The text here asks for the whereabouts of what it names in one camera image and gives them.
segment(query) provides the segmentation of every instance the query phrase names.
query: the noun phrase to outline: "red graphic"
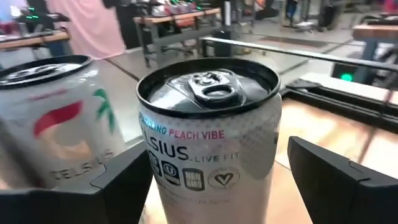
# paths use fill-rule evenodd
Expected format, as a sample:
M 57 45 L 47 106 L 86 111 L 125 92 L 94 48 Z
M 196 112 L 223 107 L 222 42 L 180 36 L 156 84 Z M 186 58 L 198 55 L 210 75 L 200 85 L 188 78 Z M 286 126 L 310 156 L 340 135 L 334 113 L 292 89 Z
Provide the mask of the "red graphic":
M 60 123 L 64 123 L 76 117 L 83 107 L 83 102 L 78 101 L 63 108 L 55 109 L 43 115 L 34 124 L 34 136 L 39 138 L 46 129 Z

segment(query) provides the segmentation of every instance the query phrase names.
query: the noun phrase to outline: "palm leaf graphic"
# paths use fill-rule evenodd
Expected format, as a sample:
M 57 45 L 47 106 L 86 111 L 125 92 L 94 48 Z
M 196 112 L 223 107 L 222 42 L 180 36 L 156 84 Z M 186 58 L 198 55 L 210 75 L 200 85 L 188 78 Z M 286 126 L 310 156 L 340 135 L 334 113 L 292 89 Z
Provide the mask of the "palm leaf graphic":
M 108 114 L 109 131 L 113 134 L 116 122 L 115 122 L 115 117 L 114 117 L 111 105 L 109 104 L 108 96 L 106 95 L 105 90 L 98 89 L 94 92 L 93 96 L 98 96 L 98 97 L 101 97 L 102 99 L 104 99 L 104 102 L 101 104 L 101 106 L 97 110 L 96 120 L 98 121 L 105 114 Z

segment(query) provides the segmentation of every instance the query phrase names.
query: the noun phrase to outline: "can lid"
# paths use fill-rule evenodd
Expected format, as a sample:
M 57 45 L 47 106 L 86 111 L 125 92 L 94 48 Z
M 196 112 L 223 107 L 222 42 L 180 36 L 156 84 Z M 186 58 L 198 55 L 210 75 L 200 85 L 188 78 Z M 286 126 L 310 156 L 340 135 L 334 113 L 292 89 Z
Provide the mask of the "can lid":
M 178 118 L 218 118 L 257 108 L 278 93 L 276 72 L 238 58 L 175 63 L 144 77 L 137 96 L 148 109 Z
M 68 55 L 23 63 L 0 71 L 0 90 L 51 82 L 73 75 L 91 62 L 89 56 Z

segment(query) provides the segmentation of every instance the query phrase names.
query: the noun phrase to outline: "green light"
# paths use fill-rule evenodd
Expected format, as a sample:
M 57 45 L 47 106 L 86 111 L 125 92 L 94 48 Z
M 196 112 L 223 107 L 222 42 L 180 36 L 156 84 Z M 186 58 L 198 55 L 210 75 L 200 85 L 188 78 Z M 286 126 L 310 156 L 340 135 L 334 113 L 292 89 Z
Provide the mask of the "green light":
M 353 74 L 344 73 L 340 76 L 340 78 L 344 81 L 352 82 L 354 80 Z

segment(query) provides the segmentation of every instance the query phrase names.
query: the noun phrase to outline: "aluminum can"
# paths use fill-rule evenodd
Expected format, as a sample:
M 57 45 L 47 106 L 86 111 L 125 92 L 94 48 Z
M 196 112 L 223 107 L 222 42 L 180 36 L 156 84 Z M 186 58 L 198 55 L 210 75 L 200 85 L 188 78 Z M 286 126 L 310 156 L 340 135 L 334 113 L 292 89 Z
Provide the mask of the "aluminum can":
M 47 58 L 0 72 L 0 118 L 20 154 L 52 188 L 125 150 L 94 61 L 84 55 Z
M 137 86 L 169 224 L 263 224 L 282 100 L 276 72 L 237 58 L 169 65 Z

